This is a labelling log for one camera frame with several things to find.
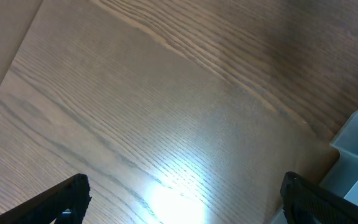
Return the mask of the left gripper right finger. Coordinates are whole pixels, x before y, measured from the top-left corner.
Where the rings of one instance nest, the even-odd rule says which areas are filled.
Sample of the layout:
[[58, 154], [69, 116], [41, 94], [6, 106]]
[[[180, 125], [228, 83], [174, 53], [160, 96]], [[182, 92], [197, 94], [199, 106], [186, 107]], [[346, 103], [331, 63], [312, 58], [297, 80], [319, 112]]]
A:
[[358, 224], [358, 206], [304, 179], [286, 172], [280, 195], [288, 224]]

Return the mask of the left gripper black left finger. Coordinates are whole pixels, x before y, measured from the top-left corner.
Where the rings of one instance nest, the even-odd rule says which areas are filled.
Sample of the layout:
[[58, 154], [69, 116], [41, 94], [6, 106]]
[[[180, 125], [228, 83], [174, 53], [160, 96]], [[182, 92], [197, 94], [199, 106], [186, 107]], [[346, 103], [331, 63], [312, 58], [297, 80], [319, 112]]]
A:
[[91, 201], [85, 174], [74, 176], [0, 215], [1, 224], [82, 224]]

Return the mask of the clear plastic storage bin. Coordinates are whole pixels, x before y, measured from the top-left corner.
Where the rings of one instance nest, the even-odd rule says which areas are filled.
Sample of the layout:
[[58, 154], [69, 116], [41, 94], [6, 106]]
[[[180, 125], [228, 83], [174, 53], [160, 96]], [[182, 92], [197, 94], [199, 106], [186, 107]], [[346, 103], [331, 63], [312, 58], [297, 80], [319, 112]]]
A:
[[[324, 179], [315, 184], [358, 206], [358, 110], [347, 120], [330, 145], [339, 151], [339, 159]], [[287, 223], [283, 206], [272, 223]]]

